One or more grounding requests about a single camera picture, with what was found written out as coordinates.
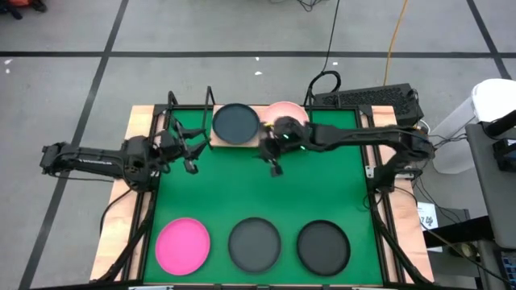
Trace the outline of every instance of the black plate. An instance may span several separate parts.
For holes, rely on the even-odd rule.
[[[220,108],[212,122],[213,131],[229,144],[239,145],[250,141],[260,128],[258,114],[250,106],[228,104]]]
[[[313,273],[333,276],[346,267],[351,248],[346,234],[336,224],[313,221],[299,232],[298,256]]]
[[[276,227],[259,217],[239,222],[229,237],[229,255],[240,269],[259,273],[274,265],[281,253],[281,239]]]

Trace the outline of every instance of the keyboard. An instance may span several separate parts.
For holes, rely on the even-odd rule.
[[[352,89],[335,93],[320,93],[314,96],[316,106],[392,106],[397,124],[412,126],[424,114],[414,97],[407,97],[409,84],[387,85],[366,89]]]

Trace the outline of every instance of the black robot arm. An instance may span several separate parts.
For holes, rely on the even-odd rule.
[[[273,176],[283,174],[278,160],[289,151],[333,151],[341,146],[387,145],[396,154],[374,168],[369,189],[392,191],[395,176],[409,163],[433,157],[427,137],[412,127],[385,126],[362,129],[339,129],[332,125],[306,122],[301,125],[291,117],[279,118],[274,125],[263,125],[260,136],[260,158],[270,163]]]
[[[175,118],[172,118],[172,129],[175,135],[166,130],[156,135],[160,138],[159,146],[145,136],[125,140],[117,151],[77,147],[65,142],[55,143],[43,147],[44,155],[40,167],[43,174],[50,176],[77,170],[122,178],[131,189],[148,191],[150,179],[157,172],[169,172],[169,163],[181,157],[184,158],[185,170],[192,174],[197,173],[194,160],[209,144],[209,139],[193,146],[189,146],[185,141],[204,135],[203,129],[185,129]]]

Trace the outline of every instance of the green mat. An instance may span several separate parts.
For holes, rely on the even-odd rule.
[[[186,128],[201,126],[201,110],[177,110],[174,116]],[[314,122],[356,127],[353,111],[315,111]],[[381,284],[371,214],[362,204],[366,185],[360,148],[289,153],[280,160],[284,175],[276,178],[270,176],[268,164],[252,158],[255,155],[256,148],[206,149],[197,162],[197,175],[186,173],[182,161],[171,164],[172,172],[160,180],[144,283]],[[155,244],[161,229],[183,217],[204,224],[210,233],[211,248],[197,271],[174,276],[157,263]],[[237,268],[227,250],[233,226],[249,217],[269,220],[281,236],[279,259],[261,274]],[[306,270],[296,252],[299,230],[318,219],[340,226],[351,243],[349,264],[332,277]]]

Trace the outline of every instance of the yellow cable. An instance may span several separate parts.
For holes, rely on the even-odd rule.
[[[394,43],[396,42],[397,31],[400,28],[400,23],[402,22],[403,15],[405,14],[406,4],[409,0],[405,0],[403,2],[402,12],[400,12],[400,17],[397,19],[396,29],[394,29],[393,38],[390,40],[389,52],[387,53],[387,64],[385,65],[385,73],[384,73],[384,85],[387,83],[387,76],[389,75],[389,66],[390,66],[390,54],[393,50]]]

